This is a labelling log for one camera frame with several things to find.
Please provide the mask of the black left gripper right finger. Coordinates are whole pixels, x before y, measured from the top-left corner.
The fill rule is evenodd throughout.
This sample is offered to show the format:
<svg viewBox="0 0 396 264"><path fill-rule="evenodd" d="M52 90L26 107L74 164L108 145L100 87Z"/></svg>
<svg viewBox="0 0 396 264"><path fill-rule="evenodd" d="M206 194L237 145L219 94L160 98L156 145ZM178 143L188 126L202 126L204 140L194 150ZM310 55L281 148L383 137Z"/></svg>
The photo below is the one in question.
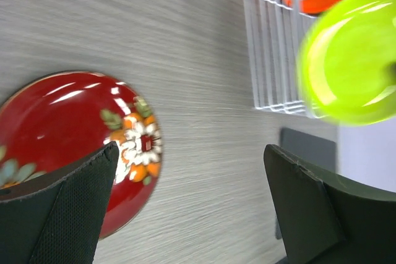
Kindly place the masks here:
<svg viewBox="0 0 396 264"><path fill-rule="evenodd" d="M277 145L264 165L289 263L395 263L395 193Z"/></svg>

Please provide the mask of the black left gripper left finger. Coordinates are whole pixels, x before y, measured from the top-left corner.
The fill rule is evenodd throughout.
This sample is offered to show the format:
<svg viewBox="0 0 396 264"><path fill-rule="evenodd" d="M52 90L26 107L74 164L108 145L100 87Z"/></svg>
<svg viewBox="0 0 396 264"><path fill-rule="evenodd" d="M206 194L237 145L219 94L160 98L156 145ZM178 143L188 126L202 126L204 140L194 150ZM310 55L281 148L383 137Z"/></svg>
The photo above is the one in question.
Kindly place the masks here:
<svg viewBox="0 0 396 264"><path fill-rule="evenodd" d="M111 142L1 190L1 263L92 263L119 149Z"/></svg>

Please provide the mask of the red floral plate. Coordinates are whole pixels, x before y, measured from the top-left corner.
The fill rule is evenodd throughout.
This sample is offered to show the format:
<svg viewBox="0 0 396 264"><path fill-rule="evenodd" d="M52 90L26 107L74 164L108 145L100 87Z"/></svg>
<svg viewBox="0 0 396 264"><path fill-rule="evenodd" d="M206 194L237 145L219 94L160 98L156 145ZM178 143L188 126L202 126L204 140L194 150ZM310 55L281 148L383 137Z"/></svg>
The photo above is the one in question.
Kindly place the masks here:
<svg viewBox="0 0 396 264"><path fill-rule="evenodd" d="M68 71L13 94L1 105L1 187L55 171L110 142L117 144L119 156L100 233L106 238L147 203L163 157L158 121L126 82Z"/></svg>

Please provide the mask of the lime green plate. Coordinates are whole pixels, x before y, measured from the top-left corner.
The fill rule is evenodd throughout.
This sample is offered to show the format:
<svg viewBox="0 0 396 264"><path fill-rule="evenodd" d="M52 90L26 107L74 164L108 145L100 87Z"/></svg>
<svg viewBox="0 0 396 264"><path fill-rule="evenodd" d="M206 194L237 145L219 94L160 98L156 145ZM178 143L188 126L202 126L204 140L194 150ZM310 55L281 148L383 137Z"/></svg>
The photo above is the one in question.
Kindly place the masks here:
<svg viewBox="0 0 396 264"><path fill-rule="evenodd" d="M299 89L325 121L366 126L395 116L395 0L341 0L305 34Z"/></svg>

